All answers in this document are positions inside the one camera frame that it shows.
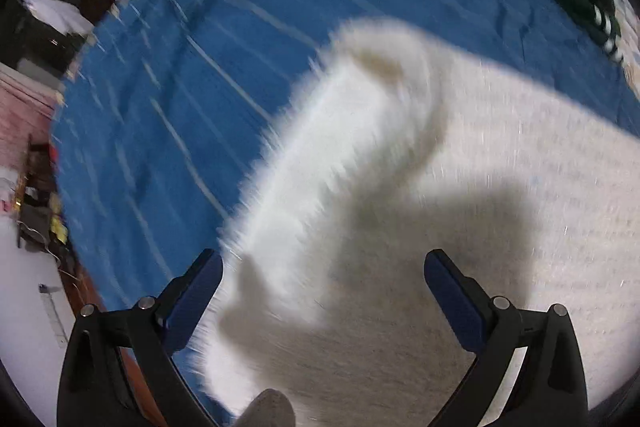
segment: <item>white cloth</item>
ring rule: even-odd
[[[426,425],[472,360],[424,282],[433,248],[490,296],[565,304],[591,406],[622,384],[640,363],[640,141],[404,23],[348,26],[325,57],[227,223],[196,332],[207,392],[239,413],[278,389],[299,427]]]
[[[59,33],[87,35],[94,25],[82,17],[80,10],[59,0],[24,0],[24,5],[39,21],[55,28]]]

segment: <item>metal bolt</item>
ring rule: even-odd
[[[507,297],[494,297],[494,306],[499,310],[505,310],[511,306],[511,303]]]
[[[564,317],[568,313],[562,304],[554,304],[554,311],[556,312],[556,315],[560,315],[561,317]]]
[[[154,304],[156,304],[156,300],[153,297],[142,297],[138,301],[138,308],[141,310],[148,310]]]
[[[82,306],[80,314],[82,315],[82,317],[88,317],[94,312],[94,310],[95,306],[93,304],[85,304],[84,306]]]

